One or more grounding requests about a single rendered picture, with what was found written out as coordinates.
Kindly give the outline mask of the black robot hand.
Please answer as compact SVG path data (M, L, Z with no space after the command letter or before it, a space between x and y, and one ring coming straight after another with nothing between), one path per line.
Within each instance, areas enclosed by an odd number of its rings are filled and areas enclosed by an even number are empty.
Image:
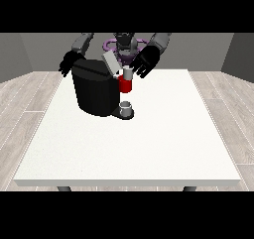
M129 66L133 72L144 78L157 65L159 60L160 50L155 46L147 46L136 55Z
M74 51L69 51L64 55L63 61L60 63L59 68L59 71L62 73L63 77L67 76L69 71L72 69L73 64L80 59L84 60L84 56L81 53Z

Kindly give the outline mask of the small grey coffee pod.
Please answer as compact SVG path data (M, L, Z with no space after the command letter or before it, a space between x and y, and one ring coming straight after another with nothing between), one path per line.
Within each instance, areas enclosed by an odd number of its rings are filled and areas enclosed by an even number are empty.
M129 65L123 66L123 78L125 80L132 80L133 79L133 71Z

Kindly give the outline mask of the red pod holder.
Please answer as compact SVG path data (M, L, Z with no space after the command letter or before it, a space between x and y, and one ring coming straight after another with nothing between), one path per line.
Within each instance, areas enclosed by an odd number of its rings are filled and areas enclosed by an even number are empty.
M122 75L118 77L119 91L122 93L128 93L132 90L132 81L126 80Z

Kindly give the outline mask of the pale grey machine lid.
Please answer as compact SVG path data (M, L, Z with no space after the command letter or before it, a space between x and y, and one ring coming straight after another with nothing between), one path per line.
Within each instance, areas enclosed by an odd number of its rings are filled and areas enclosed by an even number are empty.
M115 76L120 72L121 66L112 51L104 53L101 57L112 76Z

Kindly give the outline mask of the black coffee machine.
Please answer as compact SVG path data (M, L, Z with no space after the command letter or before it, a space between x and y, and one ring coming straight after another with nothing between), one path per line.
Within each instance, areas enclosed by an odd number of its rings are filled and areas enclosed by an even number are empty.
M115 116L122 120L134 117L120 115L120 91L118 77L110 74L103 60L77 60L71 75L78 106L93 116Z

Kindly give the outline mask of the small grey cup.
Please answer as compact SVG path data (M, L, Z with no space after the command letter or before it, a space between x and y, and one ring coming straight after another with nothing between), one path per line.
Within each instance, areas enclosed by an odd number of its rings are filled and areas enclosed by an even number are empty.
M120 115L123 117L128 117L132 113L132 105L129 101L122 101L119 104L120 107Z

